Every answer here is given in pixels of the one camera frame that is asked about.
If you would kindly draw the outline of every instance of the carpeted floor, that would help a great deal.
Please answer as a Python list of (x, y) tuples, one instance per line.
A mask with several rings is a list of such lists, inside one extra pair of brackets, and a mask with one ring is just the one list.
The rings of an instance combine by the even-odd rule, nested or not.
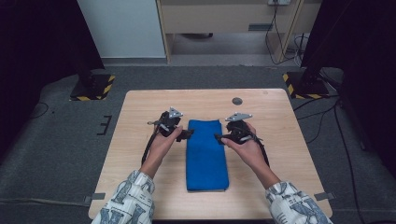
[[(72, 102), (69, 94), (78, 77), (49, 84), (40, 104), (7, 159), (0, 166), (0, 198), (37, 198), (80, 203), (94, 193), (125, 93), (129, 90), (161, 89), (286, 89), (282, 75), (296, 67), (261, 66), (137, 66), (108, 67), (116, 76), (103, 101)], [(332, 107), (337, 97), (317, 100), (296, 111), (302, 118)], [(290, 99), (295, 108), (307, 100)], [(348, 152), (351, 156), (357, 197), (365, 222), (396, 220), (396, 180), (381, 165), (374, 152), (362, 151), (358, 136), (345, 111), (337, 106)], [(112, 116), (106, 135), (105, 116)], [(299, 119), (330, 200), (334, 223), (361, 223), (354, 200), (351, 174), (333, 110)], [(87, 206), (37, 203), (0, 203), (0, 223), (90, 223)], [(262, 221), (218, 221), (216, 223), (262, 223)]]

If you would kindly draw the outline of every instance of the patterned sleeve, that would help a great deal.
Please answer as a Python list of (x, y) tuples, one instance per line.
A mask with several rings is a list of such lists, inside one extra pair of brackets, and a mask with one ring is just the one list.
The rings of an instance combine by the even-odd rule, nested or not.
[(290, 182), (274, 184), (265, 194), (276, 223), (332, 224), (314, 200)]
[(133, 171), (119, 184), (111, 200), (92, 221), (94, 224), (147, 224), (154, 214), (154, 182), (139, 171)]

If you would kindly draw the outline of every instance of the light wood tabletop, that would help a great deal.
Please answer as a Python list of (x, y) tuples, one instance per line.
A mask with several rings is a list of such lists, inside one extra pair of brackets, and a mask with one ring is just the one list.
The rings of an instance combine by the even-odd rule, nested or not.
[[(241, 105), (233, 103), (235, 97), (242, 100)], [(324, 191), (284, 90), (129, 91), (95, 191), (106, 197), (92, 201), (90, 218), (111, 198), (118, 184), (140, 168), (153, 131), (148, 121), (157, 120), (170, 106), (183, 113), (179, 124), (184, 129), (190, 119), (219, 119), (223, 134), (227, 133), (225, 118), (234, 112), (252, 114), (246, 121), (263, 139), (271, 168), (279, 178), (291, 181), (314, 201), (314, 194)], [(260, 181), (231, 148), (224, 150), (230, 187), (222, 192), (191, 193), (186, 188), (186, 140), (175, 142), (154, 177), (154, 219), (271, 218)], [(327, 200), (317, 204), (328, 217), (332, 215)]]

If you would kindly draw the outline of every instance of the blue cloth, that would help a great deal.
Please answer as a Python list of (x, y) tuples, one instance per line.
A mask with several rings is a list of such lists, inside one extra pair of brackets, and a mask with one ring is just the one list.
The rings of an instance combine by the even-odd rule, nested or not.
[(187, 140), (186, 179), (188, 191), (225, 190), (229, 187), (224, 146), (215, 138), (221, 134), (219, 120), (189, 121), (194, 134)]

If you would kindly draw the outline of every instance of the white panel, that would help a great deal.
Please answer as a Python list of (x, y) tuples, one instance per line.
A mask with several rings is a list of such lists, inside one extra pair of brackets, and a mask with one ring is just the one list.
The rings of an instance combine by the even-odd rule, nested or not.
[(154, 0), (78, 0), (102, 58), (165, 58)]

